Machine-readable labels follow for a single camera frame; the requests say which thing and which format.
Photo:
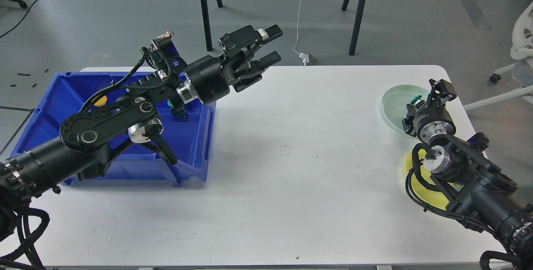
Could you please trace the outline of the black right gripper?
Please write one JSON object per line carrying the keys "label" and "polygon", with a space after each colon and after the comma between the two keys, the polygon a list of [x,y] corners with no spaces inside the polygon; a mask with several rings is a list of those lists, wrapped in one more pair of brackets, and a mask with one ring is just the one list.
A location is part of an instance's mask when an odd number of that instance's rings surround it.
{"label": "black right gripper", "polygon": [[447,145],[450,136],[455,135],[456,127],[446,109],[448,101],[455,100],[457,93],[447,80],[429,80],[430,93],[425,105],[415,110],[407,107],[406,117],[402,119],[404,132],[417,137],[427,145]]}

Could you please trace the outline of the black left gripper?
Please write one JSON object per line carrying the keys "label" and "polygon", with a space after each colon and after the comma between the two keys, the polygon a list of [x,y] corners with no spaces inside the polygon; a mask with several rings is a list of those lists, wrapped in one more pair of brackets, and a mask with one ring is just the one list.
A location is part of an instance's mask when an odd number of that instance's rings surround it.
{"label": "black left gripper", "polygon": [[206,55],[178,71],[185,78],[177,82],[177,99],[182,105],[196,99],[210,105],[228,95],[230,87],[235,92],[241,92],[259,82],[268,67],[281,61],[281,56],[274,51],[253,60],[253,54],[281,36],[282,30],[278,25],[258,30],[247,25],[224,34],[218,40],[224,54],[219,57]]}

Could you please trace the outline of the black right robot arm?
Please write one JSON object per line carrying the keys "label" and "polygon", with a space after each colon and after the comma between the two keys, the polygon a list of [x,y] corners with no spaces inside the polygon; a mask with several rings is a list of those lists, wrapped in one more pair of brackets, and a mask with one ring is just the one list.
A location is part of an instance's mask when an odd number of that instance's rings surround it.
{"label": "black right robot arm", "polygon": [[402,120],[405,133],[417,137],[411,151],[405,190],[423,211],[453,219],[468,230],[488,232],[504,252],[481,254],[481,269],[489,270],[492,259],[512,264],[516,270],[531,270],[533,262],[532,204],[516,199],[515,181],[484,156],[489,139],[482,133],[463,140],[446,104],[457,95],[451,82],[429,80],[428,97],[406,105]]}

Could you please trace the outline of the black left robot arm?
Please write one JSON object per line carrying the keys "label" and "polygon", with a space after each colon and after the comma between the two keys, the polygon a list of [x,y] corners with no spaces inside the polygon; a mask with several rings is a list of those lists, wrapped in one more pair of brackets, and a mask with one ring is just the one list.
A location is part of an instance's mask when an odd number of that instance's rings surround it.
{"label": "black left robot arm", "polygon": [[19,247],[2,255],[3,268],[43,270],[35,242],[50,222],[47,212],[30,207],[48,190],[59,194],[59,183],[76,175],[83,180],[104,177],[110,164],[138,143],[175,165],[177,157],[162,138],[156,105],[170,101],[180,112],[196,99],[204,105],[241,92],[262,79],[281,61],[274,51],[259,60],[254,54],[282,36],[278,25],[251,25],[219,39],[222,54],[186,63],[172,42],[172,32],[141,48],[142,57],[125,77],[95,92],[80,110],[61,123],[59,136],[8,158],[1,164],[1,240],[15,232]]}

